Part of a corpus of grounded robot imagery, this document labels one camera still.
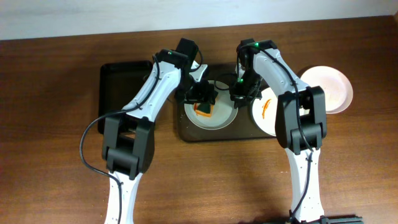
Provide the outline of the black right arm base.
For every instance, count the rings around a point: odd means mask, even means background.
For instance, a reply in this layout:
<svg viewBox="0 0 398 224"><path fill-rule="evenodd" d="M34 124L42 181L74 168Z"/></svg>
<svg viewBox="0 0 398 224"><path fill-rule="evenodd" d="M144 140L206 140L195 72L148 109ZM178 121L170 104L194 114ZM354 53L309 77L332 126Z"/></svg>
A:
<svg viewBox="0 0 398 224"><path fill-rule="evenodd" d="M325 217L321 216L318 220L314 221L301 221L299 222L297 219L293 221L289 220L286 223L288 224L364 224L362 217L351 216L351 217Z"/></svg>

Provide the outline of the pinkish white plate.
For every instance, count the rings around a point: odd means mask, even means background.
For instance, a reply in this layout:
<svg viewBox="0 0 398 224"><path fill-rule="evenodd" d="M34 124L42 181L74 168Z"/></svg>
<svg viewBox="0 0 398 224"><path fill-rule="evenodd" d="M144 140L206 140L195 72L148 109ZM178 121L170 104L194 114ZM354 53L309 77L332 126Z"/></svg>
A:
<svg viewBox="0 0 398 224"><path fill-rule="evenodd" d="M347 109L353 100L353 87L339 70L328 66L315 66L300 77L310 86L320 86L325 93L326 114L337 114Z"/></svg>

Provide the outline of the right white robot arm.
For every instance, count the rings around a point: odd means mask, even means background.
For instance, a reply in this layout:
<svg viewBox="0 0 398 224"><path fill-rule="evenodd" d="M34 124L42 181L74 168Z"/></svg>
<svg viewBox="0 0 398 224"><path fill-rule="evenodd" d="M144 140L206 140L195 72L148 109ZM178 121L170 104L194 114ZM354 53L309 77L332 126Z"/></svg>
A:
<svg viewBox="0 0 398 224"><path fill-rule="evenodd" d="M281 57L271 40L242 40L236 49L236 82L229 93L235 108L261 98L266 82L277 97L275 136L285 150L292 180L288 223L324 223L320 200L318 161L326 136L325 94L303 82Z"/></svg>

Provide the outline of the green and orange sponge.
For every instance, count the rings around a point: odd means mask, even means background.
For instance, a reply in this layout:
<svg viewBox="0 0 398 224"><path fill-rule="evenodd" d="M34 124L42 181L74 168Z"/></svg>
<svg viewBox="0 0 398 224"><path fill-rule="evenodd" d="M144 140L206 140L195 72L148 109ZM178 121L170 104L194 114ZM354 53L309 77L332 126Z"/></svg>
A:
<svg viewBox="0 0 398 224"><path fill-rule="evenodd" d="M210 118L212 116L214 105L210 103L195 103L193 110L197 116Z"/></svg>

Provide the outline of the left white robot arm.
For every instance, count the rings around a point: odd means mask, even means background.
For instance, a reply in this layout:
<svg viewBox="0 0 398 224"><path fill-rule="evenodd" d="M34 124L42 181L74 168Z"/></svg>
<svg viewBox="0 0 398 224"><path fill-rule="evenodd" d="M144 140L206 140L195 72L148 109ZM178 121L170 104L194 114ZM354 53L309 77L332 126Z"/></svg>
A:
<svg viewBox="0 0 398 224"><path fill-rule="evenodd" d="M133 223L137 189L155 149L155 119L170 94L178 103L213 105L215 88L201 78L205 65L196 63L200 50L180 39L174 50L154 55L154 65L137 95L121 110L104 117L102 158L109 177L106 223Z"/></svg>

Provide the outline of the white plate with stain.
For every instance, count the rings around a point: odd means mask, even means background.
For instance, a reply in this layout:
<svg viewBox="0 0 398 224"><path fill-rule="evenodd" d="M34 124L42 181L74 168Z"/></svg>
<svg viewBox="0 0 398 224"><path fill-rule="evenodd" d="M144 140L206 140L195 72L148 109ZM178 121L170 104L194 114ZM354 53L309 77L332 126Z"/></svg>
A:
<svg viewBox="0 0 398 224"><path fill-rule="evenodd" d="M188 119L196 126L206 130L217 130L227 127L235 119L238 109L234 108L234 102L230 99L228 90L219 90L211 116L203 116L194 111L194 105L184 104L184 110Z"/></svg>

